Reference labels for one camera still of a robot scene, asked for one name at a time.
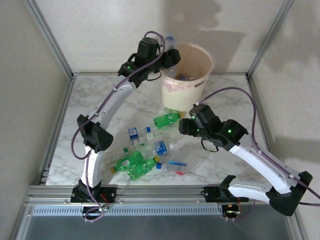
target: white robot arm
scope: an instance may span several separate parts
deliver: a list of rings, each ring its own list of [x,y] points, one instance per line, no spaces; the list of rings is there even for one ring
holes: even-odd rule
[[[125,81],[120,84],[126,77],[121,75],[118,76],[111,89],[107,93],[106,97],[113,92],[112,97],[109,99],[108,103],[101,109],[99,114],[96,114],[95,111],[90,113],[90,116],[96,114],[92,123],[99,124],[99,127],[103,130],[106,130],[109,127],[111,119],[116,114],[117,110],[127,99],[127,97],[132,94],[136,89],[134,82]],[[120,84],[117,91],[114,91],[114,87]],[[86,154],[92,151],[92,148],[89,146],[85,147]],[[88,165],[88,183],[91,188],[94,188],[101,182],[101,169],[104,161],[104,151],[92,152],[89,156],[89,165]],[[81,176],[82,183],[86,183],[86,165],[83,168],[83,174]]]
[[[313,178],[308,172],[299,173],[286,166],[269,151],[258,147],[252,135],[237,121],[229,119],[221,122],[208,105],[195,105],[189,114],[191,118],[183,118],[179,122],[181,134],[201,137],[216,147],[224,148],[242,158],[268,180],[257,183],[229,175],[220,185],[223,196],[260,200],[286,216],[294,213],[307,190],[298,181],[308,186]]]

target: beige bucket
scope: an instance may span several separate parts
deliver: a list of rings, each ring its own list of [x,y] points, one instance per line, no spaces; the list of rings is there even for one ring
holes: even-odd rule
[[[216,59],[202,47],[190,42],[180,42],[176,48],[181,56],[180,62],[176,65],[176,75],[195,79],[182,81],[163,74],[161,78],[162,104],[169,109],[189,112],[193,104],[200,100],[209,74],[215,67]]]

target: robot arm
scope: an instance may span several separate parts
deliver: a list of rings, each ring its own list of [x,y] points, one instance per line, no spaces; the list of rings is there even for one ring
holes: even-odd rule
[[[189,114],[191,118],[184,118],[179,122],[181,134],[201,137],[216,147],[224,148],[242,158],[269,181],[242,181],[229,175],[223,181],[224,185],[227,184],[228,194],[269,203],[276,211],[286,216],[295,212],[306,188],[294,178],[309,185],[312,176],[308,172],[299,173],[286,166],[266,149],[258,147],[251,134],[238,122],[231,119],[221,122],[208,105],[196,105]],[[276,167],[269,159],[290,174]]]
[[[109,148],[114,139],[106,130],[117,110],[144,80],[148,80],[150,73],[158,73],[160,70],[175,66],[180,61],[179,51],[174,48],[165,51],[159,58],[157,53],[160,52],[160,48],[161,46],[156,39],[144,37],[139,43],[137,53],[132,54],[128,61],[121,66],[118,76],[105,98],[89,114],[94,118],[89,118],[89,115],[80,115],[77,118],[83,143],[86,146],[86,154],[92,151],[88,159],[88,170],[86,172],[86,166],[84,166],[83,174],[78,184],[80,190],[86,195],[88,195],[86,175],[88,176],[88,185],[93,196],[96,198],[99,193],[104,151]]]

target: white wall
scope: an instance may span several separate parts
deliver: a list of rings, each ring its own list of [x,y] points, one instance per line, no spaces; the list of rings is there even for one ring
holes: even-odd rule
[[[313,175],[320,193],[320,1],[296,0],[254,74],[277,157]],[[320,203],[307,192],[303,202]],[[310,240],[320,207],[299,207]]]
[[[118,71],[144,33],[172,32],[246,72],[283,0],[36,0],[74,72]]]
[[[0,239],[38,176],[67,77],[22,0],[0,0]]]

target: white marble table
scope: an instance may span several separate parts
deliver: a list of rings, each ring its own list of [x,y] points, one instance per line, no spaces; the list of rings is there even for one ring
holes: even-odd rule
[[[82,175],[84,160],[77,160],[71,153],[70,142],[78,128],[76,119],[86,115],[99,103],[106,90],[113,84],[112,75],[80,75],[76,78],[70,102],[61,129],[47,185],[76,185]],[[249,91],[243,75],[209,77],[203,97],[225,87],[239,87]],[[161,104],[160,82],[143,82],[118,110],[112,119],[108,132],[115,140],[112,148],[121,147],[122,140],[117,138],[120,130],[134,126],[148,126],[153,118],[162,115],[165,110]],[[248,97],[236,90],[228,90],[206,101],[222,121],[234,119],[251,131],[253,108]],[[112,174],[109,169],[102,170],[102,184],[112,185],[207,185],[219,184],[227,175],[253,181],[265,179],[242,159],[221,149],[211,153],[203,150],[200,139],[179,134],[178,124],[169,127],[164,134],[176,142],[172,152],[164,159],[183,160],[193,166],[193,172],[183,176],[169,174],[153,169],[137,181],[131,181],[125,172]],[[260,124],[257,122],[255,134],[258,143],[265,146]],[[84,156],[85,150],[80,134],[76,139],[75,151]]]

